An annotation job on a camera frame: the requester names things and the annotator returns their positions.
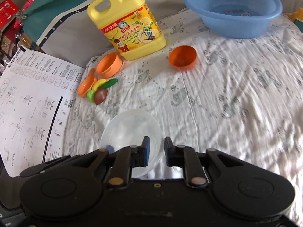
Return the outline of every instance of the qr code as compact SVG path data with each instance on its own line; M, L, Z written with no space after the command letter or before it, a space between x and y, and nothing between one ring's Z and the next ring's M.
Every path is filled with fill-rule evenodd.
M69 100L69 104L67 105L68 108L72 108L74 104L74 100Z

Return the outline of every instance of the dish soap bottle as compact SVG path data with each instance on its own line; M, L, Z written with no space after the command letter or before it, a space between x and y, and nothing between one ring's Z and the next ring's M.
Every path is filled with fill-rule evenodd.
M99 12L95 7L103 1L90 4L88 16L126 60L165 47L164 35L145 0L109 0L110 7Z

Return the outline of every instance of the bolt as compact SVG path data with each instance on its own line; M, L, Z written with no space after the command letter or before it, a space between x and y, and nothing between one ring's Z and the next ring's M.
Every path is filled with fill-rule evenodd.
M161 183L155 183L155 184L154 184L154 187L155 187L155 188L160 188L161 186L162 186Z
M191 183L195 185L203 185L207 183L207 180L204 177L194 177L191 179Z
M124 183L124 180L122 178L119 177L112 177L109 179L109 184L111 185L121 185L122 183Z

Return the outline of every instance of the bed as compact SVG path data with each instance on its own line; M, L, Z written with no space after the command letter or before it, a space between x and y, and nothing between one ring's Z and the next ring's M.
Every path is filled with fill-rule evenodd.
M303 226L303 34L281 16L262 37L227 39L190 10L159 21L159 26L167 46L126 62L104 103L76 98L64 153L98 149L111 119L125 110L143 109L174 144L198 152L216 148L286 177L296 191L289 217ZM169 65L168 55L179 45L197 50L193 70L180 72ZM84 77L104 55L89 61ZM166 166L164 153L144 176L180 177L180 168Z

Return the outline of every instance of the white paper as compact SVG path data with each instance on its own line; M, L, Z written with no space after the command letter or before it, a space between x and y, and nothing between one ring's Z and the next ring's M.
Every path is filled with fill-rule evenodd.
M84 69L18 50L0 78L0 153L11 177L63 155L67 118Z

